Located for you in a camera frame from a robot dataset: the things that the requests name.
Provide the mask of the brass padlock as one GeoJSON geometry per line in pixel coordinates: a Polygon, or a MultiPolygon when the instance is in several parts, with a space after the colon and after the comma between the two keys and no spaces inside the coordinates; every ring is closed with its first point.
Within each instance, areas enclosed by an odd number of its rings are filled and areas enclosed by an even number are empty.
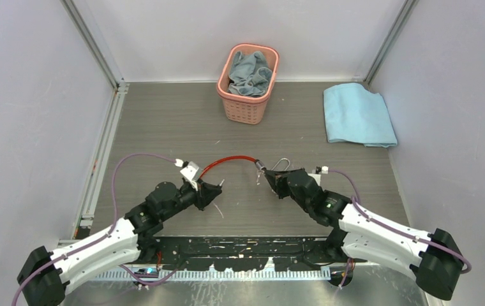
{"type": "Polygon", "coordinates": [[[280,158],[271,168],[272,171],[287,171],[291,167],[291,161],[288,158],[280,158]]]}

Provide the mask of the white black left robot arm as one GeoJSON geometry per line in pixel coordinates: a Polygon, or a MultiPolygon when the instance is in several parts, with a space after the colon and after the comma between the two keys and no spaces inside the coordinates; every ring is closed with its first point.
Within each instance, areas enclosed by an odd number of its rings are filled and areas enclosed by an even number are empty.
{"type": "Polygon", "coordinates": [[[189,182],[181,187],[161,182],[110,227],[52,251],[44,245],[35,248],[17,275],[19,288],[12,304],[23,296],[28,305],[60,305],[81,284],[115,266],[154,261],[154,236],[163,223],[190,206],[205,209],[221,193],[220,184],[201,179],[195,187],[189,182]]]}

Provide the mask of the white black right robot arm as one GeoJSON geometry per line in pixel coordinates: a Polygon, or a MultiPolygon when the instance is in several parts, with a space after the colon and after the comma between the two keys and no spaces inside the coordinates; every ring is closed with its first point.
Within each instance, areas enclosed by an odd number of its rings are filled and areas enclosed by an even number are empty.
{"type": "Polygon", "coordinates": [[[325,248],[333,261],[362,259],[391,268],[441,300],[450,300],[459,277],[472,270],[445,230],[430,233],[382,217],[364,208],[358,194],[348,198],[323,189],[305,169],[261,172],[279,198],[291,198],[318,224],[332,228],[325,248]]]}

